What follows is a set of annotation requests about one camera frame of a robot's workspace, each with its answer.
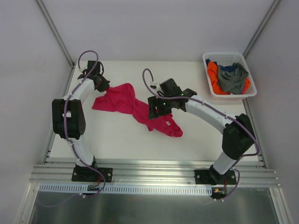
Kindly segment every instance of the red fabric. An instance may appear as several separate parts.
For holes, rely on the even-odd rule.
[[[110,87],[104,96],[95,99],[93,109],[132,114],[139,123],[145,124],[149,131],[156,129],[171,137],[183,135],[183,131],[174,122],[171,114],[150,120],[149,106],[135,98],[134,88],[129,83]]]

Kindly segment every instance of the white work surface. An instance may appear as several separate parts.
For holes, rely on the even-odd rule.
[[[151,69],[156,82],[173,78],[182,90],[190,88],[210,101],[209,88],[202,62],[136,62],[102,61],[104,77],[110,80],[110,86],[130,83],[135,89],[136,98],[146,102],[151,96],[143,84],[142,71]],[[76,66],[70,90],[80,75]],[[215,161],[222,152],[222,135],[213,126],[199,117],[173,109],[173,119],[183,130],[180,138],[169,137],[156,130],[149,132],[144,124],[138,123],[132,115],[119,112],[105,112],[92,109],[96,97],[104,95],[94,91],[84,102],[83,111],[86,119],[85,136],[91,152],[96,158],[160,160],[160,161]],[[217,105],[226,112],[240,115],[245,113],[243,102],[233,105]],[[254,153],[252,146],[247,153]],[[55,136],[50,157],[74,158],[70,147],[59,135]],[[257,161],[257,156],[244,158]]]

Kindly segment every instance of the pile of clothes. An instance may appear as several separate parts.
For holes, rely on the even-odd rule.
[[[248,72],[240,63],[224,67],[207,59],[206,65],[215,94],[244,94],[250,87]]]

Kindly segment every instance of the white wall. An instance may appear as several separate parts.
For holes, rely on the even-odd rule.
[[[0,222],[15,220],[70,72],[33,1],[0,3]]]
[[[257,87],[249,100],[270,168],[299,223],[299,1],[283,0],[247,58]]]
[[[243,52],[273,0],[44,0],[76,60],[198,61]]]

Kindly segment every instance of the white plastic basket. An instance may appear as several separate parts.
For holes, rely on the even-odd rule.
[[[256,86],[253,82],[251,73],[248,69],[248,66],[245,62],[245,58],[243,57],[242,54],[237,53],[237,52],[213,52],[213,53],[204,53],[202,58],[204,60],[204,65],[205,65],[205,69],[206,69],[206,77],[207,77],[209,87],[210,87],[211,98],[213,100],[219,100],[219,99],[242,100],[242,99],[245,99],[246,97],[253,97],[257,94]],[[213,91],[213,88],[212,88],[210,77],[207,73],[206,59],[210,59],[212,62],[217,62],[217,64],[220,64],[222,66],[229,66],[229,65],[232,65],[233,63],[240,63],[241,65],[244,66],[244,68],[249,73],[248,78],[251,82],[250,87],[247,89],[247,91],[244,94],[240,94],[240,95],[234,95],[234,94],[218,95],[218,94],[215,94]]]

